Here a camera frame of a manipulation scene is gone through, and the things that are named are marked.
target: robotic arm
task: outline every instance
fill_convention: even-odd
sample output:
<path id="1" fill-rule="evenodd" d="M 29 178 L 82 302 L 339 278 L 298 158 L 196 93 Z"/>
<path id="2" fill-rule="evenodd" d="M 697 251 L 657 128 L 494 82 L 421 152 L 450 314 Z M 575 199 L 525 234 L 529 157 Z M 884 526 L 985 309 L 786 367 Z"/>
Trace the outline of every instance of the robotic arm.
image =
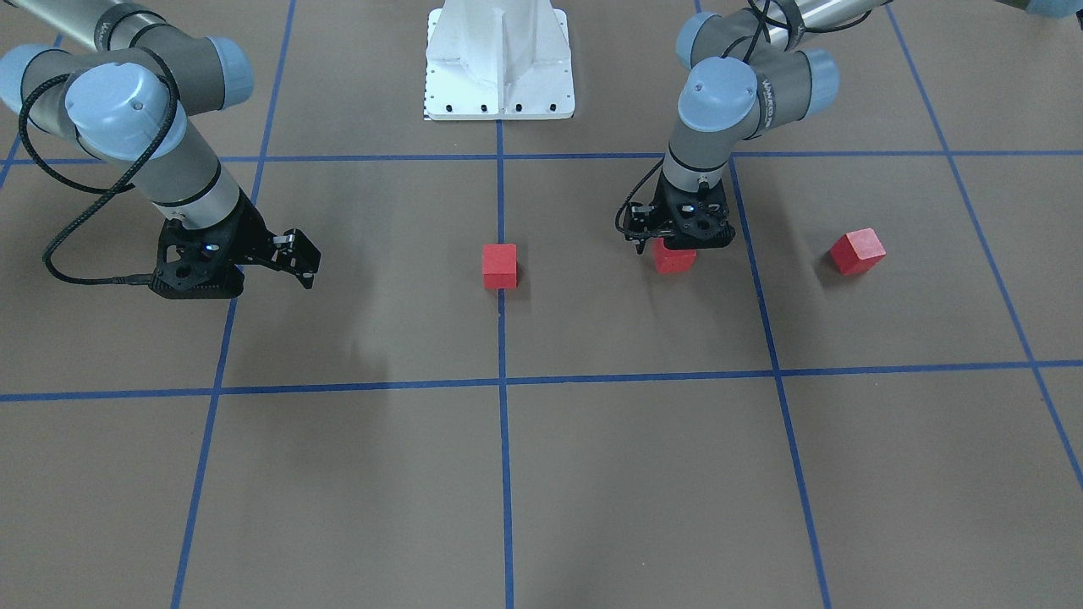
<path id="1" fill-rule="evenodd" d="M 147 285 L 165 298 L 233 298 L 236 264 L 261 264 L 311 288 L 319 250 L 299 230 L 271 233 L 245 192 L 188 120 L 246 101 L 245 53 L 225 38 L 192 38 L 161 16 L 122 0 L 4 0 L 94 49 L 77 56 L 40 44 L 0 59 L 0 98 L 19 114 L 28 153 L 67 185 L 101 198 L 45 250 L 54 276 L 77 284 Z M 126 170 L 113 189 L 74 183 L 48 168 L 26 125 L 67 140 Z M 119 192 L 138 187 L 166 217 L 148 275 L 80 280 L 53 267 L 56 247 Z"/>
<path id="2" fill-rule="evenodd" d="M 892 0 L 748 0 L 728 16 L 699 13 L 681 29 L 677 56 L 690 69 L 665 158 L 632 190 L 614 224 L 643 252 L 664 238 L 669 249 L 726 247 L 729 223 L 722 170 L 741 140 L 826 109 L 839 87 L 826 51 L 793 51 L 812 35 L 863 22 Z M 1029 13 L 1071 15 L 1083 0 L 999 0 Z M 662 169 L 649 205 L 631 202 Z"/>

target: blue joint cap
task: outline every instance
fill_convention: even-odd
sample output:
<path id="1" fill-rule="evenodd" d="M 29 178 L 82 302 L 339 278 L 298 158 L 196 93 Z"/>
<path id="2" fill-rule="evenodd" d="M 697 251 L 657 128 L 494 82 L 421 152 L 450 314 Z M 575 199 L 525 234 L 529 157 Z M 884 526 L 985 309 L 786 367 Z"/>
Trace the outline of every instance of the blue joint cap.
<path id="1" fill-rule="evenodd" d="M 79 139 L 120 160 L 135 160 L 161 130 L 169 90 L 138 64 L 105 64 L 75 79 L 64 98 Z M 177 118 L 151 158 L 173 151 L 184 138 L 188 118 L 177 104 Z"/>
<path id="2" fill-rule="evenodd" d="M 1061 18 L 1083 11 L 1083 0 L 1030 0 L 1027 12 L 1043 17 Z"/>
<path id="3" fill-rule="evenodd" d="M 823 49 L 810 49 L 798 51 L 809 62 L 809 73 L 812 75 L 812 93 L 809 98 L 809 109 L 803 118 L 808 118 L 813 114 L 821 113 L 835 103 L 838 96 L 838 87 L 841 76 L 838 73 L 838 64 L 835 57 Z"/>
<path id="4" fill-rule="evenodd" d="M 677 59 L 680 60 L 680 65 L 684 66 L 684 69 L 692 69 L 692 46 L 695 44 L 695 38 L 700 36 L 703 24 L 707 23 L 710 17 L 717 16 L 719 16 L 718 13 L 703 11 L 684 22 L 684 26 L 680 28 L 680 34 L 677 35 Z"/>
<path id="5" fill-rule="evenodd" d="M 677 113 L 691 129 L 722 131 L 748 116 L 758 87 L 756 72 L 748 64 L 733 57 L 707 57 L 688 75 Z"/>
<path id="6" fill-rule="evenodd" d="M 256 88 L 256 75 L 252 73 L 252 64 L 248 61 L 248 55 L 240 49 L 240 46 L 229 38 L 208 36 L 218 51 L 218 60 L 222 64 L 222 85 L 225 88 L 225 99 L 222 107 L 248 101 L 252 96 L 252 89 Z"/>
<path id="7" fill-rule="evenodd" d="M 15 114 L 23 109 L 23 76 L 26 68 L 38 55 L 53 50 L 53 47 L 44 44 L 23 44 L 0 57 L 0 100 Z"/>

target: black cable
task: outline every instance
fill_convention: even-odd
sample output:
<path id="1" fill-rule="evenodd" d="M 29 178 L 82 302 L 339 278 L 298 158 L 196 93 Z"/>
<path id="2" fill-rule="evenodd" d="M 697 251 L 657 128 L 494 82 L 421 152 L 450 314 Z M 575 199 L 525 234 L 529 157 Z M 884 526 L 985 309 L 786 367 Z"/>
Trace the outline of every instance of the black cable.
<path id="1" fill-rule="evenodd" d="M 755 9 L 756 20 L 759 22 L 756 25 L 756 33 L 752 35 L 752 42 L 748 44 L 748 50 L 745 51 L 745 57 L 742 60 L 744 63 L 748 63 L 752 59 L 753 52 L 756 51 L 756 43 L 759 42 L 761 36 L 767 36 L 767 11 L 771 9 L 772 0 L 764 0 L 764 10 L 760 11 L 759 7 L 756 5 L 756 0 L 748 0 L 748 5 Z"/>
<path id="2" fill-rule="evenodd" d="M 628 229 L 625 229 L 624 226 L 621 225 L 621 219 L 624 216 L 625 210 L 627 210 L 631 206 L 631 197 L 636 196 L 636 193 L 639 192 L 639 189 L 643 187 L 643 184 L 645 184 L 647 181 L 651 179 L 651 176 L 654 176 L 654 173 L 662 168 L 663 163 L 665 163 L 665 158 L 662 158 L 656 164 L 654 164 L 654 167 L 652 167 L 651 170 L 647 172 L 647 176 L 643 176 L 643 178 L 639 181 L 639 183 L 636 184 L 635 189 L 631 189 L 631 192 L 628 193 L 628 196 L 624 199 L 624 203 L 616 210 L 616 218 L 613 219 L 613 226 L 616 228 L 617 232 L 619 232 L 622 235 L 640 241 L 649 239 L 652 236 L 654 236 L 649 231 L 637 233 L 635 231 L 629 231 Z"/>
<path id="3" fill-rule="evenodd" d="M 38 150 L 34 147 L 34 143 L 30 142 L 30 130 L 27 125 L 30 119 L 30 108 L 34 107 L 34 104 L 36 104 L 38 102 L 38 99 L 40 99 L 41 95 L 44 95 L 47 91 L 49 91 L 53 87 L 67 82 L 68 78 L 70 77 L 71 77 L 70 74 L 62 74 L 60 76 L 54 76 L 49 80 L 39 85 L 37 89 L 31 91 L 30 94 L 27 95 L 26 101 L 23 102 L 23 107 L 22 109 L 19 109 L 18 113 L 18 139 L 22 140 L 23 147 L 26 148 L 26 154 L 30 155 L 30 158 L 34 160 L 34 163 L 38 167 L 40 167 L 42 171 L 49 174 L 50 178 L 53 178 L 54 180 L 64 184 L 65 186 L 68 186 L 69 189 L 75 189 L 77 191 L 82 191 L 84 193 L 90 193 L 92 195 L 105 194 L 106 191 L 108 191 L 108 189 L 96 189 L 94 186 L 80 184 L 79 182 L 66 178 L 60 171 L 56 171 L 55 169 L 50 167 L 49 164 L 45 163 L 45 159 L 41 158 L 41 155 L 38 154 Z M 128 192 L 133 187 L 135 186 L 129 184 L 125 186 L 125 190 L 121 192 Z"/>
<path id="4" fill-rule="evenodd" d="M 126 186 L 131 186 L 129 182 L 131 182 L 131 179 L 135 176 L 135 173 L 138 173 L 139 170 L 142 169 L 143 166 L 146 165 L 148 160 L 151 160 L 151 157 L 158 150 L 161 143 L 166 140 L 166 137 L 169 134 L 169 130 L 173 126 L 173 120 L 177 118 L 177 108 L 180 103 L 180 91 L 178 91 L 177 89 L 177 79 L 173 78 L 172 72 L 170 72 L 169 67 L 166 65 L 166 62 L 162 61 L 161 57 L 159 57 L 156 53 L 154 53 L 148 49 L 141 49 L 141 50 L 146 52 L 147 55 L 149 55 L 151 59 L 153 59 L 158 64 L 164 74 L 164 77 L 159 77 L 159 80 L 165 82 L 166 89 L 169 91 L 169 100 L 166 105 L 165 122 L 162 122 L 161 128 L 158 129 L 158 133 L 154 137 L 154 140 L 151 141 L 151 144 L 146 147 L 145 151 L 143 151 L 143 154 L 141 154 L 139 158 L 135 159 L 135 163 L 133 163 L 132 166 L 129 167 L 127 171 L 125 171 L 125 173 L 116 181 L 116 183 L 113 184 L 112 187 L 104 191 L 102 193 L 102 196 L 100 196 L 97 200 L 94 202 L 93 205 L 88 207 L 82 213 L 79 215 L 78 218 L 73 220 L 67 226 L 64 228 L 64 230 L 57 233 L 57 235 L 53 237 L 53 241 L 49 244 L 49 247 L 45 248 L 44 254 L 41 255 L 41 260 L 42 262 L 45 263 L 45 269 L 49 270 L 49 273 L 52 274 L 54 277 L 61 280 L 62 282 L 76 285 L 149 285 L 151 281 L 154 277 L 154 275 L 151 274 L 121 275 L 121 276 L 102 277 L 94 280 L 73 277 L 58 271 L 56 267 L 53 265 L 52 261 L 53 254 L 61 246 L 61 244 L 63 244 L 64 241 L 71 235 L 71 233 L 74 233 L 79 226 L 81 226 L 88 220 L 90 220 L 90 218 L 93 217 L 94 213 L 97 213 L 97 211 L 101 210 L 103 207 L 105 207 L 107 203 L 113 200 L 115 196 L 125 192 Z M 64 79 L 60 80 L 60 82 L 67 80 L 68 76 L 69 75 L 65 75 Z M 45 87 L 45 85 L 49 85 L 52 80 L 57 80 L 60 78 L 61 77 L 55 77 L 45 81 L 40 87 L 38 87 L 38 89 L 35 89 L 34 92 L 38 93 L 37 96 L 34 96 L 34 93 L 31 93 L 31 95 L 27 98 L 27 102 L 23 106 L 23 112 L 19 113 L 21 127 L 25 126 L 25 120 L 23 120 L 23 115 L 24 114 L 29 115 L 32 102 L 36 102 L 38 98 L 40 98 L 41 94 L 45 90 L 48 90 L 48 87 Z M 53 82 L 52 85 L 49 85 L 49 87 L 55 87 L 57 83 L 58 82 Z"/>

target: red cube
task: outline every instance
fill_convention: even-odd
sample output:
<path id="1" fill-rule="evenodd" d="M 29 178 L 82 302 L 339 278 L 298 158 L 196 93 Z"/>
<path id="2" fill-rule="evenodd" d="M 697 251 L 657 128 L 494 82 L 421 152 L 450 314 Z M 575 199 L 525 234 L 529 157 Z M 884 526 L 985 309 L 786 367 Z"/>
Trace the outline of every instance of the red cube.
<path id="1" fill-rule="evenodd" d="M 514 244 L 487 244 L 481 252 L 485 289 L 511 289 L 519 284 L 519 251 Z"/>
<path id="2" fill-rule="evenodd" d="M 694 249 L 669 249 L 664 239 L 654 239 L 654 268 L 660 273 L 683 273 L 695 262 Z"/>
<path id="3" fill-rule="evenodd" d="M 887 256 L 872 229 L 846 233 L 831 247 L 831 258 L 844 275 L 863 273 Z"/>

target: metal tube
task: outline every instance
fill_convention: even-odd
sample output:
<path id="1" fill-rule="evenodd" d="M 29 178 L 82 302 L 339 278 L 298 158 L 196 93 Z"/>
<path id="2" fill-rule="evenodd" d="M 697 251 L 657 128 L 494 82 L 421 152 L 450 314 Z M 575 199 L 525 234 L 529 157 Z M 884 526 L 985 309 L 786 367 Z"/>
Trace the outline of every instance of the metal tube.
<path id="1" fill-rule="evenodd" d="M 819 29 L 843 25 L 844 23 L 872 11 L 876 7 L 887 4 L 889 0 L 797 0 L 797 7 L 805 20 L 805 27 Z M 774 21 L 785 22 L 786 17 L 778 4 L 771 2 L 767 15 Z M 772 47 L 785 49 L 790 42 L 790 33 L 785 28 L 768 26 L 769 40 Z"/>
<path id="2" fill-rule="evenodd" d="M 106 11 L 125 0 L 5 0 L 58 29 L 66 38 L 94 49 L 94 29 Z"/>

